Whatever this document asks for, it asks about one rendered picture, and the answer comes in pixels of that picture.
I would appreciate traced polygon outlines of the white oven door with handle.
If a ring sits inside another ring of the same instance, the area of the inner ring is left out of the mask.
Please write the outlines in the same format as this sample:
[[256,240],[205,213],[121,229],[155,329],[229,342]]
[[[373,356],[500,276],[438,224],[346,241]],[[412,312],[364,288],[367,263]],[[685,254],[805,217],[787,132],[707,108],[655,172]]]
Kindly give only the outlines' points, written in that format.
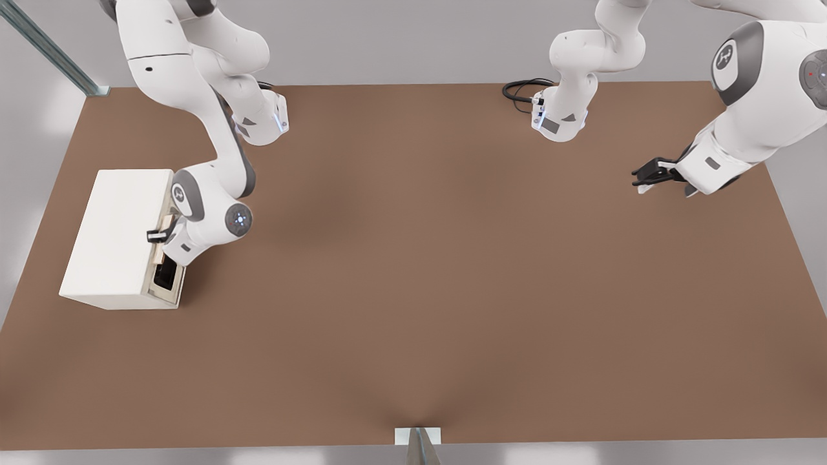
[[184,267],[163,252],[162,242],[151,242],[148,266],[148,292],[165,302],[177,305],[180,301]]

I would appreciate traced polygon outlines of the white oven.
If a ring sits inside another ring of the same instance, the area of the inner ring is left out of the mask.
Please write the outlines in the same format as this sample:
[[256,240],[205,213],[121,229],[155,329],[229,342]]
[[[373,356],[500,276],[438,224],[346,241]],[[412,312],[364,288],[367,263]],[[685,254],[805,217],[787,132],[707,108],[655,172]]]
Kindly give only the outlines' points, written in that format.
[[106,310],[176,309],[150,295],[147,232],[175,212],[172,170],[100,170],[59,295]]

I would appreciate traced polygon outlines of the silver frame post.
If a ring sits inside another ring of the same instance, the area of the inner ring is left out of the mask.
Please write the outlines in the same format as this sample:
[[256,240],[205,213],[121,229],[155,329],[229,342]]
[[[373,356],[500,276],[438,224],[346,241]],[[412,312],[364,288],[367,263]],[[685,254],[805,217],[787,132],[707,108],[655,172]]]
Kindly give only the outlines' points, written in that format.
[[17,30],[86,97],[109,95],[109,86],[98,85],[91,79],[13,0],[0,0],[0,17]]
[[441,428],[395,429],[395,445],[406,446],[405,465],[442,465],[435,448],[438,444],[442,444]]

